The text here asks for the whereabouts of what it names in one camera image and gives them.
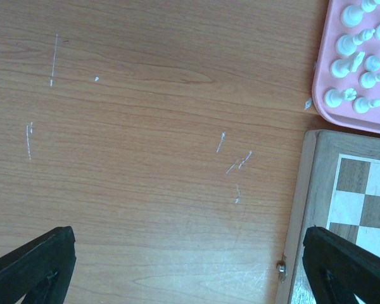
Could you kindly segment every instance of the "pink plastic tray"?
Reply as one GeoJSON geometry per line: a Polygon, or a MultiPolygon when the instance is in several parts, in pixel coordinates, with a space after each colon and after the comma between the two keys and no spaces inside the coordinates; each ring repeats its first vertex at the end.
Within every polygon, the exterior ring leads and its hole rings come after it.
{"type": "MultiPolygon", "coordinates": [[[[359,5],[360,3],[360,0],[330,0],[312,86],[312,99],[318,112],[329,122],[380,133],[380,107],[358,114],[353,109],[352,102],[345,101],[337,108],[331,108],[324,102],[324,94],[328,90],[335,88],[342,91],[350,87],[357,91],[358,98],[380,99],[380,82],[371,89],[363,89],[358,82],[359,77],[366,72],[364,64],[361,64],[357,72],[349,73],[342,79],[334,78],[329,72],[331,63],[341,58],[336,52],[335,43],[342,35],[355,35],[363,29],[375,29],[380,24],[380,5],[373,12],[365,13],[362,22],[356,27],[348,28],[341,23],[342,11],[351,4],[359,5]]],[[[366,53],[364,61],[373,54],[380,56],[380,41],[373,37],[358,46],[357,51],[366,53]]]]}

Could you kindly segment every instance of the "white chip mark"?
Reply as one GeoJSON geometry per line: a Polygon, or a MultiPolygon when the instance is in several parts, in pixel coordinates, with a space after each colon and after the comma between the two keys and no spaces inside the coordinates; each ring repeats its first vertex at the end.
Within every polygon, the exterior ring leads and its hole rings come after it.
{"type": "Polygon", "coordinates": [[[49,85],[53,86],[53,77],[55,75],[55,60],[56,60],[56,48],[58,47],[58,34],[56,34],[55,39],[55,51],[53,52],[53,63],[52,63],[52,76],[49,80],[49,85]]]}
{"type": "Polygon", "coordinates": [[[222,145],[222,142],[224,141],[224,138],[225,138],[225,135],[227,135],[225,133],[225,131],[221,134],[221,141],[220,141],[220,144],[218,145],[218,148],[217,148],[217,153],[220,151],[221,149],[221,145],[222,145]]]}
{"type": "Polygon", "coordinates": [[[26,128],[26,134],[27,134],[27,149],[28,149],[28,157],[30,158],[30,162],[31,162],[31,149],[30,149],[30,131],[29,131],[29,125],[27,125],[27,128],[26,128]]]}
{"type": "Polygon", "coordinates": [[[235,161],[235,163],[234,163],[232,166],[230,166],[230,167],[229,167],[229,169],[227,170],[226,174],[228,174],[228,173],[229,173],[229,171],[231,171],[231,170],[232,170],[232,168],[234,168],[234,167],[235,167],[235,165],[238,163],[238,161],[239,161],[239,160],[235,161]]]}
{"type": "Polygon", "coordinates": [[[306,102],[305,102],[305,108],[304,110],[307,110],[309,109],[309,107],[312,106],[312,98],[309,98],[306,102]]]}
{"type": "Polygon", "coordinates": [[[245,159],[239,164],[238,169],[240,169],[240,168],[243,166],[243,164],[244,164],[247,160],[249,160],[249,157],[251,157],[251,155],[252,155],[252,151],[249,151],[249,155],[248,155],[247,157],[245,157],[245,159]]]}
{"type": "Polygon", "coordinates": [[[236,185],[236,191],[238,191],[238,197],[235,199],[235,204],[238,204],[241,200],[241,190],[239,190],[238,184],[236,185]]]}

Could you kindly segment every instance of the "wood grain surface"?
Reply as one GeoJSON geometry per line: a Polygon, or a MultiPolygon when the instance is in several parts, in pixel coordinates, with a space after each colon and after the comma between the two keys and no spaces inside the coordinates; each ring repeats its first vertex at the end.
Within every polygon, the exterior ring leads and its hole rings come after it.
{"type": "Polygon", "coordinates": [[[326,2],[0,1],[0,256],[71,225],[67,303],[273,303],[326,2]]]}

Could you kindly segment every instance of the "dark square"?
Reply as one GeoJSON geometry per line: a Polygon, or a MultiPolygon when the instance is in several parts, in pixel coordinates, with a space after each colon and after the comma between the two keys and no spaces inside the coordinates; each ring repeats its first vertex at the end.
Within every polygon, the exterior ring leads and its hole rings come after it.
{"type": "Polygon", "coordinates": [[[380,196],[365,195],[360,225],[380,228],[380,196]]]}
{"type": "Polygon", "coordinates": [[[368,161],[342,158],[336,190],[365,193],[369,170],[368,161]]]}
{"type": "Polygon", "coordinates": [[[346,224],[337,224],[330,223],[329,231],[335,233],[337,236],[344,238],[345,240],[355,244],[357,238],[357,232],[359,230],[359,226],[356,225],[346,225],[346,224]]]}

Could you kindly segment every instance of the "wooden chessboard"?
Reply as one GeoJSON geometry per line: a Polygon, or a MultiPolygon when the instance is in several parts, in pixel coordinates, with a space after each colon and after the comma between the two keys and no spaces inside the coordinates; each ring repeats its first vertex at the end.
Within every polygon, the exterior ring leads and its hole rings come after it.
{"type": "Polygon", "coordinates": [[[380,139],[306,133],[276,304],[315,303],[302,263],[305,231],[314,225],[380,257],[380,139]]]}

